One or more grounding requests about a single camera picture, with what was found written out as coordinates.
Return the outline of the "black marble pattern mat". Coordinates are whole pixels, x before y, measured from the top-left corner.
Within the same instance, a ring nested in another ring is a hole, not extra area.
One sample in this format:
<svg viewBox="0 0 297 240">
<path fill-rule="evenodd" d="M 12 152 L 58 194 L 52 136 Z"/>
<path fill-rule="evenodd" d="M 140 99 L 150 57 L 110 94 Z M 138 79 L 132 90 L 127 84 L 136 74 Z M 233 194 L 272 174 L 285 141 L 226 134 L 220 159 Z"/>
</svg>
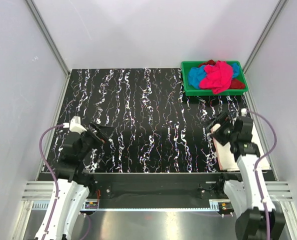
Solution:
<svg viewBox="0 0 297 240">
<path fill-rule="evenodd" d="M 179 68 L 74 69 L 58 122 L 114 127 L 84 159 L 91 173 L 215 173 L 206 122 L 246 105 L 244 96 L 186 96 Z"/>
</svg>

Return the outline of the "pink t shirt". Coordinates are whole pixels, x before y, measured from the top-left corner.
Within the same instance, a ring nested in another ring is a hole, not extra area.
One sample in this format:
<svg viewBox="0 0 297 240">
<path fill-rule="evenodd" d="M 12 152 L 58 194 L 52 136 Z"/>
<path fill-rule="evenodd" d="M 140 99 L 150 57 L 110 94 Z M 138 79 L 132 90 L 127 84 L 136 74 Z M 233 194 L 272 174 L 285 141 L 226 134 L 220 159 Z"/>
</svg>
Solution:
<svg viewBox="0 0 297 240">
<path fill-rule="evenodd" d="M 217 95 L 226 91 L 232 82 L 234 70 L 233 67 L 225 61 L 217 61 L 215 65 L 204 65 L 206 77 L 200 83 L 199 88 L 202 90 L 211 90 Z"/>
</svg>

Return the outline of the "aluminium front rail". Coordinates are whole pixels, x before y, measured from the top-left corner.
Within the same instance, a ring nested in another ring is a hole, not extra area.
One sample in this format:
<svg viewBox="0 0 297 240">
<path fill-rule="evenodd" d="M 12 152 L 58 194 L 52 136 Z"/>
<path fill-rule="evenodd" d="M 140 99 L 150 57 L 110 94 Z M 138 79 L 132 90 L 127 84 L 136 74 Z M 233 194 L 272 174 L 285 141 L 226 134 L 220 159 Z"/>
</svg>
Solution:
<svg viewBox="0 0 297 240">
<path fill-rule="evenodd" d="M 292 193 L 286 181 L 266 181 L 265 185 L 272 201 L 293 201 Z M 52 192 L 52 181 L 28 181 L 26 183 L 22 198 L 48 200 L 51 197 Z"/>
</svg>

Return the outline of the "blue t shirt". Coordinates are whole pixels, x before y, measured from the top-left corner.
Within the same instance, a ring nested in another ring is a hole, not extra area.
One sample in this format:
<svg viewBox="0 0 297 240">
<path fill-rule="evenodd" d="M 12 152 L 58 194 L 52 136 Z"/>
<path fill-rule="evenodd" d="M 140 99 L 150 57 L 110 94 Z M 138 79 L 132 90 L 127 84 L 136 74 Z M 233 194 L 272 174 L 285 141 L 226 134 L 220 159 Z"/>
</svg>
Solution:
<svg viewBox="0 0 297 240">
<path fill-rule="evenodd" d="M 202 76 L 202 71 L 198 69 L 198 67 L 192 67 L 187 75 L 188 84 L 192 87 L 194 87 L 197 90 L 201 90 L 198 87 L 199 80 Z"/>
</svg>

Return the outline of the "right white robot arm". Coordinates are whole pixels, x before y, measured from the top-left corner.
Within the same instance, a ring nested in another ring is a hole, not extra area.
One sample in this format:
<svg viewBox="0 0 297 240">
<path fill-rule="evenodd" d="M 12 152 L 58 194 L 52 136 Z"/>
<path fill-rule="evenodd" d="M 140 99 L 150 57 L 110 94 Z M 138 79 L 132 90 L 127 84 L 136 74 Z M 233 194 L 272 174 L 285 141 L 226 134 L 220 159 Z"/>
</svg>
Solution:
<svg viewBox="0 0 297 240">
<path fill-rule="evenodd" d="M 254 121 L 242 109 L 236 118 L 221 112 L 208 123 L 222 170 L 237 167 L 241 177 L 222 175 L 213 190 L 230 200 L 236 215 L 239 240 L 278 240 L 286 224 L 284 214 L 271 200 L 262 172 L 260 147 L 253 141 Z"/>
</svg>

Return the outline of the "green plastic bin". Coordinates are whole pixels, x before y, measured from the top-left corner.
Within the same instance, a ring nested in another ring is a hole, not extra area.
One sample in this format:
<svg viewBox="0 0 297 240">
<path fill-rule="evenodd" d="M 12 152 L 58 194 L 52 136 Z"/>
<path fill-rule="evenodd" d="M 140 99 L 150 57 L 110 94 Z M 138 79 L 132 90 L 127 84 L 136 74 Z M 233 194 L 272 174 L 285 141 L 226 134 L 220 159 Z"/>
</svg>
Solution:
<svg viewBox="0 0 297 240">
<path fill-rule="evenodd" d="M 241 64 L 239 61 L 234 61 L 234 60 L 229 60 L 225 61 L 228 64 L 232 64 L 234 62 L 238 63 L 240 66 L 241 70 L 241 75 L 238 77 L 240 81 L 245 83 L 245 88 L 244 89 L 228 89 L 225 90 L 219 94 L 213 94 L 211 90 L 209 89 L 195 89 L 188 83 L 188 73 L 191 68 L 193 67 L 198 67 L 201 63 L 205 63 L 207 61 L 183 61 L 181 63 L 181 70 L 182 70 L 182 79 L 183 79 L 183 86 L 184 86 L 184 91 L 187 96 L 241 96 L 245 92 L 249 90 L 248 84 L 246 82 Z"/>
</svg>

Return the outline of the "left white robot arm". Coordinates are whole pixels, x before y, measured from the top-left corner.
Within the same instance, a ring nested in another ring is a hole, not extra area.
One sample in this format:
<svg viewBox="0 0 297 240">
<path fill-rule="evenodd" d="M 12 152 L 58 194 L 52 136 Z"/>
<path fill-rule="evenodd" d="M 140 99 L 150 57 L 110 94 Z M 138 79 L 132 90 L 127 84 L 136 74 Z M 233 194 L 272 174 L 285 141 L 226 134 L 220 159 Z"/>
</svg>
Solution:
<svg viewBox="0 0 297 240">
<path fill-rule="evenodd" d="M 84 159 L 92 150 L 108 142 L 101 132 L 103 126 L 91 122 L 88 127 L 81 124 L 81 118 L 74 116 L 70 122 L 59 125 L 68 129 L 55 170 L 48 162 L 45 166 L 53 178 L 53 189 L 43 222 L 36 240 L 70 240 L 87 198 L 99 196 L 94 177 L 85 173 Z"/>
</svg>

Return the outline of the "dark red t shirt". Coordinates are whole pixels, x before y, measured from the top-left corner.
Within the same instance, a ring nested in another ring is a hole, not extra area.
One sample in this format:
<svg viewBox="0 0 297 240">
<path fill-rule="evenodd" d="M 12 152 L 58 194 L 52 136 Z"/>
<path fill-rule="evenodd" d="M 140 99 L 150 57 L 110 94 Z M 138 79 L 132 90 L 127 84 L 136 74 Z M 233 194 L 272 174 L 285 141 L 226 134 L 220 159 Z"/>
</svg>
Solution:
<svg viewBox="0 0 297 240">
<path fill-rule="evenodd" d="M 201 80 L 206 77 L 206 73 L 204 71 L 204 66 L 205 65 L 215 65 L 216 62 L 217 61 L 214 61 L 211 59 L 207 62 L 201 63 L 198 66 L 198 69 L 201 70 L 201 79 L 198 82 L 198 87 L 199 87 L 199 83 L 201 82 Z M 241 76 L 240 65 L 237 62 L 233 62 L 232 64 L 230 64 L 230 63 L 227 63 L 227 64 L 231 65 L 233 68 L 232 81 L 231 81 L 230 87 L 227 90 L 242 90 L 242 89 L 244 89 L 246 87 L 245 83 L 243 83 L 241 80 L 238 79 L 238 77 Z"/>
</svg>

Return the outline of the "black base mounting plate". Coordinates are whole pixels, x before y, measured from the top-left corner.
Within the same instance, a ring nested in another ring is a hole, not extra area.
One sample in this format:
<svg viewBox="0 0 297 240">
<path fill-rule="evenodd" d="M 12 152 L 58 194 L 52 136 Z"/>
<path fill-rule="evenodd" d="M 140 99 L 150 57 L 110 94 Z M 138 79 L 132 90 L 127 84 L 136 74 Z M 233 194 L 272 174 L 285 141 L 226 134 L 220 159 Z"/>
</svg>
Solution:
<svg viewBox="0 0 297 240">
<path fill-rule="evenodd" d="M 93 173 L 89 198 L 100 192 L 102 209 L 193 209 L 220 198 L 225 180 L 240 173 Z"/>
</svg>

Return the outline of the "folded white t shirt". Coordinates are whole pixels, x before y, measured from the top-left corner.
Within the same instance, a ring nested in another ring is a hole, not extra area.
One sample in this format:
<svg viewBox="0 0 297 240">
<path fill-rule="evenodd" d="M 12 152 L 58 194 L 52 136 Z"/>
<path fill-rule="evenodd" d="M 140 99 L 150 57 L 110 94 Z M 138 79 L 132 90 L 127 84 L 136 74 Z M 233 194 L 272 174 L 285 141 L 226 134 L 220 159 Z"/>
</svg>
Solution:
<svg viewBox="0 0 297 240">
<path fill-rule="evenodd" d="M 252 134 L 251 141 L 257 144 L 260 152 L 260 156 L 263 156 L 264 150 L 262 148 L 260 138 L 255 125 L 253 125 L 251 134 Z M 238 165 L 235 162 L 234 155 L 230 151 L 230 147 L 231 147 L 230 143 L 228 142 L 226 145 L 222 146 L 214 137 L 213 137 L 213 143 L 215 146 L 217 161 L 218 161 L 220 170 L 227 171 L 227 172 L 239 171 Z"/>
</svg>

